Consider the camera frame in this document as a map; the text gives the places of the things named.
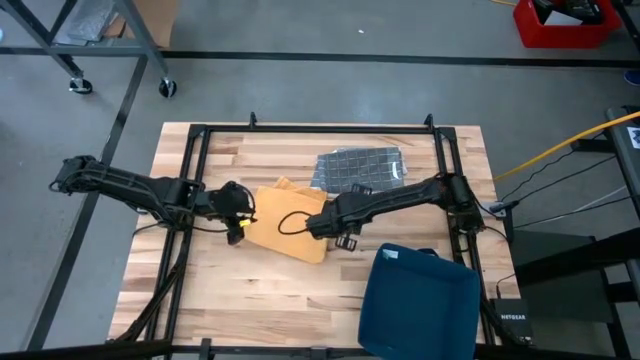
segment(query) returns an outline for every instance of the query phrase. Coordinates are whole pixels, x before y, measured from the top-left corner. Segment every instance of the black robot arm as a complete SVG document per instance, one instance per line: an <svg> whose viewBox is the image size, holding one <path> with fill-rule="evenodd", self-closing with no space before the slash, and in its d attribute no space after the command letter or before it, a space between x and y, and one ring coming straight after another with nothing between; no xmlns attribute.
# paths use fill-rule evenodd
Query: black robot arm
<svg viewBox="0 0 640 360"><path fill-rule="evenodd" d="M338 247L355 249L351 234L360 234L362 225L375 215L421 204L437 205L455 220L463 232L477 233L484 222L475 203L475 196L464 176L438 174L420 183L372 194L356 186L356 191L338 195L326 201L322 212L307 219L307 229L316 239L337 238Z"/></svg>
<svg viewBox="0 0 640 360"><path fill-rule="evenodd" d="M227 227L227 240L232 245L244 238L242 227L253 221L255 213L251 193L233 181L218 190L204 191L201 182L150 178L109 167L92 156L64 160L49 188L69 195L98 192L136 211L147 211L164 226L176 230L186 230L196 216L220 220Z"/></svg>

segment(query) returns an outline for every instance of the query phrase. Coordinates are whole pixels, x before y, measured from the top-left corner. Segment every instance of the yellow towel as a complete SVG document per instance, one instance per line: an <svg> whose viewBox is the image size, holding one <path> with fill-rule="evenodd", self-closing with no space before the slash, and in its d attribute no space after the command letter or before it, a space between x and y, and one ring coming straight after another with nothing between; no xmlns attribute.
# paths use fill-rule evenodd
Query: yellow towel
<svg viewBox="0 0 640 360"><path fill-rule="evenodd" d="M297 235L282 235L278 232L278 224L287 214L293 211L305 211L319 214L327 194L309 188L300 188L289 180L281 178L278 187L260 186L256 192L257 222L245 228L248 241L268 249L286 254L300 260L318 264L324 260L327 252L327 240L315 240L309 232ZM296 231L305 227L307 217L303 214L289 217L282 225L283 231Z"/></svg>

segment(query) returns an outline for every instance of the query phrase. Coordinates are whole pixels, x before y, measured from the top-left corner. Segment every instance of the red box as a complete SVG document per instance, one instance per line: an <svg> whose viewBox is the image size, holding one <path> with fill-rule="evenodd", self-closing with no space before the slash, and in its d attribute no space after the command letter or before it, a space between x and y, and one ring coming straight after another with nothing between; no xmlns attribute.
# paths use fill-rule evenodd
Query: red box
<svg viewBox="0 0 640 360"><path fill-rule="evenodd" d="M522 43L528 48L591 49L600 46L609 33L620 27L620 19L610 0L595 0L595 3L604 16L604 23L600 25L545 26L538 20L533 0L520 0L513 17Z"/></svg>

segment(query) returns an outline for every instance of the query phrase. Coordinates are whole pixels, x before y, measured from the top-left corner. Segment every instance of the blue plastic tray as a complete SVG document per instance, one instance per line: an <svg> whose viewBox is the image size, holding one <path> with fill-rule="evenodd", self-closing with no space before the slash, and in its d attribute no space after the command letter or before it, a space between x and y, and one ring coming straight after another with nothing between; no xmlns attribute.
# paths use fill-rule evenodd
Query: blue plastic tray
<svg viewBox="0 0 640 360"><path fill-rule="evenodd" d="M470 360L479 312L474 271L431 249L384 244L369 275L358 342L387 360Z"/></svg>

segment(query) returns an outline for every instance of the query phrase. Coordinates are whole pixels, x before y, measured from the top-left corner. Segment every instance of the butcher block tabletop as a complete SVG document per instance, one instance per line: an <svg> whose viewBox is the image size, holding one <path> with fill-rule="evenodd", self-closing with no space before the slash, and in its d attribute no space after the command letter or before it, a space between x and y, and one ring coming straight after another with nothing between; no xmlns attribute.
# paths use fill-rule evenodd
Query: butcher block tabletop
<svg viewBox="0 0 640 360"><path fill-rule="evenodd" d="M177 177L190 123L165 123L156 150L152 177ZM456 126L464 174L480 201L496 198L491 169L478 126ZM200 140L195 149L200 148ZM405 184L432 177L438 171L431 135L213 133L203 182L207 189L229 180L248 187L272 186L281 176L308 186L316 156L346 147L398 146L408 173ZM448 168L452 168L448 146ZM191 161L193 178L196 150ZM141 216L138 227L155 223ZM502 224L485 223L504 231ZM196 225L223 228L198 219ZM166 229L151 228L133 239L109 338L124 332L153 294ZM499 279L513 274L505 239L494 231L478 234L484 286L495 297ZM174 344L199 345L211 338L216 346L327 346L359 348L360 308L376 251L390 242L411 248L433 248L451 259L445 212L421 205L374 218L357 237L354 252L331 249L321 264L309 264L262 248L249 241L227 245L225 234L193 233ZM175 254L182 236L176 237ZM466 248L465 240L460 240ZM467 253L465 263L470 266ZM503 297L520 297L515 277L500 283ZM160 311L156 336L164 335L171 294ZM484 342L478 325L477 341Z"/></svg>

